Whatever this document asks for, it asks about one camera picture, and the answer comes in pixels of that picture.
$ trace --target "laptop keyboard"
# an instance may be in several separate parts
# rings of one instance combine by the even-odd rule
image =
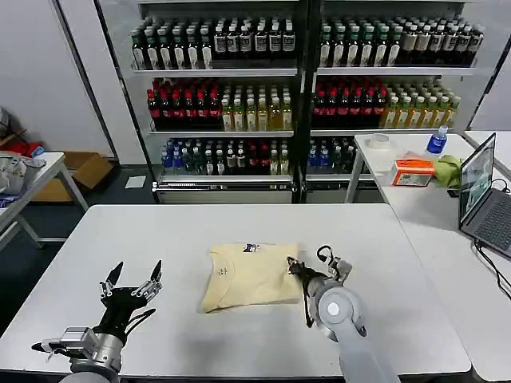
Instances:
[[[497,201],[475,234],[487,243],[507,251],[511,245],[511,199]]]

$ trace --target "cardboard box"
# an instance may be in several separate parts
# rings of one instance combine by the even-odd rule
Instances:
[[[80,189],[92,190],[103,180],[113,166],[94,152],[64,152],[64,164]],[[55,178],[33,199],[34,202],[71,202],[73,199],[64,184]]]

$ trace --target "robotic arm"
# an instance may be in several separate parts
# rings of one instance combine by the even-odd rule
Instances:
[[[399,383],[388,360],[371,345],[358,298],[343,286],[351,265],[334,257],[329,246],[320,247],[317,255],[328,265],[331,277],[287,258],[288,273],[297,275],[303,285],[307,326],[315,322],[339,344],[339,365],[347,383]]]
[[[59,353],[69,357],[73,374],[63,383],[114,383],[119,381],[121,350],[129,333],[156,309],[132,314],[147,306],[161,290],[161,261],[151,278],[139,287],[115,287],[123,262],[110,271],[105,282],[100,282],[101,302],[106,308],[98,326],[69,327],[60,338],[36,343],[32,349],[52,355]]]

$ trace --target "orange box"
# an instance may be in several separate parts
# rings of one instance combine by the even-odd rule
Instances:
[[[428,186],[434,164],[424,160],[397,160],[390,171],[394,186]]]

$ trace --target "laptop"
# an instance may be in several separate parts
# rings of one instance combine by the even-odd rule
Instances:
[[[511,195],[492,188],[495,133],[461,166],[459,230],[511,258]]]

